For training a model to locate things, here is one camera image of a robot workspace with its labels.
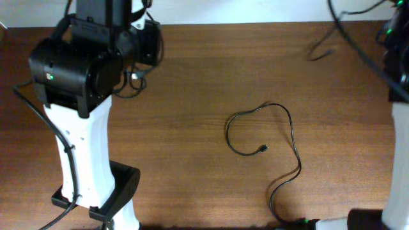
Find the wooden table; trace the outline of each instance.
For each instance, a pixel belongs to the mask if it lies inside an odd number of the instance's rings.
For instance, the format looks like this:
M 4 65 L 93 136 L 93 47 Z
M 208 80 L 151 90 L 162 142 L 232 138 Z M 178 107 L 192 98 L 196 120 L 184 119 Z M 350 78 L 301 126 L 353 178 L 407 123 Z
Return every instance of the wooden table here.
M 347 28 L 375 60 L 381 23 Z M 234 154 L 226 120 L 265 101 L 293 116 L 303 171 L 277 196 L 288 219 L 345 217 L 355 207 L 384 208 L 389 198 L 394 129 L 388 87 L 335 35 L 305 61 L 330 23 L 164 26 L 163 65 L 133 100 L 114 98 L 110 158 L 142 172 L 134 196 L 142 225 L 250 227 L 276 223 L 269 184 L 297 166 L 286 113 L 276 107 L 240 118 L 231 141 L 255 157 Z M 12 93 L 30 78 L 28 55 L 50 29 L 11 29 L 0 44 L 0 229 L 35 229 L 62 209 L 50 196 L 61 185 L 52 132 Z M 35 100 L 33 89 L 24 92 Z M 55 229 L 93 229 L 76 208 Z

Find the cable connector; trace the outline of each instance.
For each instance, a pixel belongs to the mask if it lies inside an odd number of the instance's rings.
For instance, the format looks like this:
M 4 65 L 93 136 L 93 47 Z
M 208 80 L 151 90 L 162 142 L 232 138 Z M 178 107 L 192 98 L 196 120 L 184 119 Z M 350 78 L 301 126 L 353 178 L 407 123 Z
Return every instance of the cable connector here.
M 267 151 L 270 147 L 268 147 L 266 144 L 260 146 L 260 148 L 258 149 L 258 151 L 264 153 L 265 151 Z

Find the white background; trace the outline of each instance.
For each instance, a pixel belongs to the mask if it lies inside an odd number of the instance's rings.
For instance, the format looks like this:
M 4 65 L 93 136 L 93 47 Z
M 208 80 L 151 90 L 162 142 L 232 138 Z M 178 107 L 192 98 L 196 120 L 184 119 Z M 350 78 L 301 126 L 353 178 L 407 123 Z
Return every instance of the white background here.
M 379 0 L 333 0 L 338 12 L 363 10 Z M 0 22 L 8 27 L 55 26 L 66 0 L 0 0 Z M 345 20 L 386 20 L 385 3 L 365 15 Z M 71 12 L 75 11 L 75 0 Z M 162 24 L 310 22 L 331 20 L 327 0 L 153 0 L 150 9 Z

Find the wood grain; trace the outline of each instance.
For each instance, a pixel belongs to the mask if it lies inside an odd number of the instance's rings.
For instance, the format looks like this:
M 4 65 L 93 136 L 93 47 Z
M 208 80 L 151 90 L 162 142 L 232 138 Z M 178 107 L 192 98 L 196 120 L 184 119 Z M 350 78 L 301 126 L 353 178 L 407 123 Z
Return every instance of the wood grain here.
M 109 119 L 111 159 L 142 172 L 134 196 L 142 225 L 276 222 L 267 206 L 274 185 L 268 185 L 297 166 L 285 112 L 265 109 L 231 130 L 236 148 L 252 151 L 266 143 L 266 153 L 240 157 L 224 140 L 230 115 L 265 101 L 289 109 L 303 161 L 300 177 L 277 196 L 283 217 L 327 219 L 356 207 L 385 207 L 394 154 L 388 87 L 337 35 L 317 50 L 334 47 L 334 55 L 305 61 L 307 48 L 330 26 L 164 26 L 163 65 L 148 77 L 143 94 L 115 98 Z M 373 41 L 380 26 L 347 24 L 381 64 L 383 50 Z M 11 29 L 0 45 L 0 229 L 39 228 L 62 211 L 50 202 L 62 178 L 55 139 L 11 90 L 29 78 L 27 57 L 50 31 Z M 35 100 L 33 89 L 25 93 Z M 97 225 L 77 208 L 55 229 Z

